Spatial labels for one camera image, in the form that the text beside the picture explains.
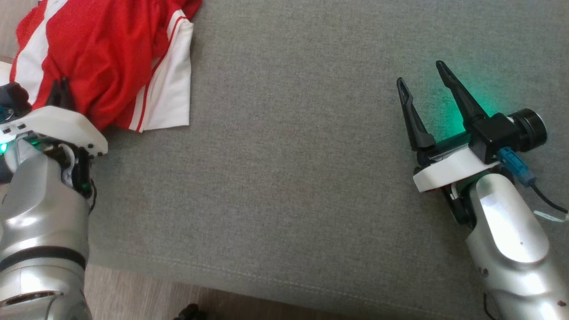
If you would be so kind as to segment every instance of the black object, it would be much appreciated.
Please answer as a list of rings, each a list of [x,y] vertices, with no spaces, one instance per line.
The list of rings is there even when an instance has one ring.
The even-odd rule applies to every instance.
[[[466,224],[474,229],[476,217],[467,211],[464,205],[464,197],[459,194],[457,198],[453,198],[451,186],[444,186],[441,188],[441,191],[443,191],[444,199],[451,208],[452,216],[455,218],[455,221],[458,224]]]
[[[207,314],[200,311],[197,304],[192,303],[180,311],[180,314],[174,320],[206,320]]]
[[[464,120],[464,128],[470,132],[471,126],[476,121],[486,119],[488,115],[444,62],[437,61],[436,69],[439,71],[445,87],[451,90],[452,96],[455,98],[456,105],[459,107]]]
[[[490,320],[499,320],[494,318],[491,314],[490,311],[488,311],[488,295],[486,294],[486,292],[484,293],[484,312],[486,313],[486,315],[488,316],[488,318],[490,318]]]
[[[21,118],[32,111],[27,91],[17,82],[0,87],[0,124]]]
[[[59,166],[62,168],[67,168],[71,165],[71,162],[62,147],[55,147],[53,149],[46,150],[44,151],[44,154],[57,161]]]
[[[89,214],[93,212],[95,204],[97,203],[97,187],[95,186],[95,181],[93,181],[93,179],[91,179],[91,188],[93,189],[93,203],[91,204],[91,207],[89,207]]]
[[[435,138],[427,132],[425,125],[423,125],[423,121],[421,121],[415,106],[413,106],[413,96],[409,92],[403,78],[397,79],[397,91],[399,92],[399,99],[403,108],[403,117],[405,118],[411,150],[424,151],[434,147]]]
[[[56,294],[59,293],[57,293],[56,291],[39,291],[39,292],[20,294],[19,296],[11,297],[9,299],[2,301],[0,305],[3,307],[17,305],[18,303],[55,296]]]
[[[71,171],[73,188],[85,199],[89,199],[92,192],[92,180],[89,175],[89,153],[85,148],[80,147],[77,152],[75,152],[75,157],[78,161],[75,164],[75,167],[73,167],[73,171]]]
[[[470,131],[468,146],[487,165],[496,161],[498,151],[503,147],[519,151],[520,131],[502,113],[474,122]]]
[[[71,94],[67,78],[64,77],[61,80],[53,81],[50,96],[47,98],[46,105],[58,106],[59,108],[71,111],[76,110],[75,100],[73,99],[73,94]]]
[[[542,192],[541,190],[535,185],[535,182],[530,184],[530,187],[533,189],[533,191],[535,192],[535,194],[537,194],[537,196],[543,200],[543,202],[547,203],[550,207],[552,207],[553,209],[559,210],[564,214],[567,214],[568,211],[567,209],[563,208],[562,206],[558,206],[557,204],[553,203],[553,201],[549,200]]]
[[[547,142],[547,130],[540,116],[530,109],[510,114],[520,131],[519,150],[527,152]]]
[[[10,167],[8,167],[6,157],[0,157],[0,184],[10,183],[13,177],[14,173],[10,170]]]
[[[13,255],[7,256],[4,258],[4,260],[0,261],[0,272],[17,263],[35,258],[66,259],[77,263],[83,268],[83,270],[85,270],[85,267],[87,266],[87,260],[85,257],[73,249],[55,246],[43,246],[20,250]]]

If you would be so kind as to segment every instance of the red and white shirt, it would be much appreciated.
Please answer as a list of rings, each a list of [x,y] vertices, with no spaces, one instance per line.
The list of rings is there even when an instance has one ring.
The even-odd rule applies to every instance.
[[[68,78],[78,112],[100,130],[189,124],[192,18],[202,0],[43,0],[19,24],[10,72],[44,106]]]

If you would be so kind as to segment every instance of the seam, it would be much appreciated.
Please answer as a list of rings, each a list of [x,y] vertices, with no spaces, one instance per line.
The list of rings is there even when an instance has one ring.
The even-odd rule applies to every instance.
[[[188,18],[178,17],[178,19],[174,23],[174,28],[172,29],[172,36],[170,37],[170,40],[168,41],[168,50],[166,50],[166,53],[160,58],[160,60],[158,60],[158,63],[156,63],[156,65],[152,69],[152,76],[150,77],[150,80],[148,81],[148,84],[146,85],[146,89],[144,91],[144,99],[142,101],[142,112],[141,112],[141,117],[138,120],[138,126],[137,126],[138,132],[142,132],[141,127],[142,127],[142,123],[144,122],[144,117],[145,117],[145,113],[146,113],[146,97],[148,96],[148,90],[150,89],[150,84],[152,83],[152,79],[154,78],[154,75],[156,74],[156,70],[158,70],[158,67],[160,67],[160,64],[162,64],[162,61],[164,60],[164,58],[166,57],[166,55],[170,51],[170,47],[172,46],[172,41],[174,40],[174,36],[176,35],[176,29],[178,27],[178,23],[182,20],[188,20]]]
[[[401,309],[418,311],[422,314],[433,315],[433,316],[436,316],[438,319],[453,320],[452,318],[449,318],[446,315],[436,313],[436,312],[432,312],[432,311],[428,311],[428,310],[419,309],[417,307],[405,306],[405,305],[401,305],[401,304],[389,302],[389,301],[380,301],[380,300],[373,299],[373,298],[367,298],[367,297],[358,296],[358,295],[347,293],[347,292],[340,292],[340,291],[336,291],[336,290],[320,288],[317,286],[303,285],[303,284],[299,284],[299,283],[292,282],[292,281],[279,280],[279,279],[274,279],[274,278],[270,278],[270,277],[258,276],[256,274],[240,272],[240,271],[236,271],[236,270],[230,270],[230,269],[226,269],[226,268],[223,268],[220,266],[200,264],[200,263],[196,263],[196,262],[187,262],[187,261],[183,261],[180,259],[164,258],[164,257],[159,257],[159,256],[154,256],[154,255],[143,255],[140,253],[132,253],[132,252],[126,252],[126,251],[122,251],[122,250],[116,250],[114,248],[110,249],[110,251],[115,251],[115,252],[121,253],[121,254],[126,255],[126,256],[143,258],[143,259],[148,260],[148,261],[155,261],[155,262],[162,263],[162,264],[167,262],[169,264],[189,266],[190,268],[193,268],[193,269],[198,269],[198,270],[203,270],[203,271],[208,271],[208,272],[218,272],[218,273],[224,273],[224,274],[231,275],[231,276],[238,276],[240,278],[245,278],[249,281],[254,281],[254,282],[265,282],[265,283],[273,282],[273,283],[276,283],[276,284],[279,284],[282,286],[286,286],[288,288],[292,288],[292,289],[299,290],[299,291],[319,293],[319,294],[327,293],[327,294],[333,295],[333,296],[342,296],[342,297],[345,297],[349,300],[357,301],[357,302],[360,302],[360,303],[363,303],[366,305],[370,305],[370,306],[374,306],[374,307],[379,307],[380,305],[386,305],[386,306],[390,306],[390,307],[396,307],[396,308],[401,308]]]

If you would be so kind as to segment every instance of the green led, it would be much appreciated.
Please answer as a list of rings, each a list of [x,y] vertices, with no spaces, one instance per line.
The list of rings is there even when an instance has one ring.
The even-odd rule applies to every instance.
[[[478,88],[468,88],[471,95],[476,99],[478,104],[486,111],[489,116],[493,116],[498,112],[498,108],[494,104],[496,99],[493,99],[488,92],[484,92]],[[443,96],[440,98],[440,116],[443,119],[447,119],[442,128],[442,139],[450,138],[455,134],[464,132],[463,119],[460,114],[458,106],[456,106],[456,101],[452,96],[452,93],[448,90],[444,91]]]

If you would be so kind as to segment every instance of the white cable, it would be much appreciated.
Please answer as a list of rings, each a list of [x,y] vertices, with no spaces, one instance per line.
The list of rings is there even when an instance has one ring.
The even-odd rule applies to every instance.
[[[560,219],[560,218],[556,218],[556,217],[554,217],[554,216],[552,216],[552,215],[548,215],[548,214],[546,214],[546,213],[544,213],[544,212],[537,211],[537,210],[534,210],[534,214],[536,214],[536,215],[538,215],[538,216],[540,216],[540,217],[542,217],[542,218],[545,218],[545,219],[547,219],[547,220],[554,221],[554,222],[561,222],[561,223],[562,223],[562,222],[565,222],[565,221],[569,220],[569,215],[565,215],[565,219],[562,220],[562,219]]]
[[[70,146],[62,143],[59,145],[65,151],[65,155],[69,158],[70,166],[65,168],[61,173],[61,181],[65,183],[66,186],[73,189],[73,180],[71,179],[71,173],[73,172],[73,168],[75,167],[76,160],[75,160],[75,153],[73,153],[73,149]]]

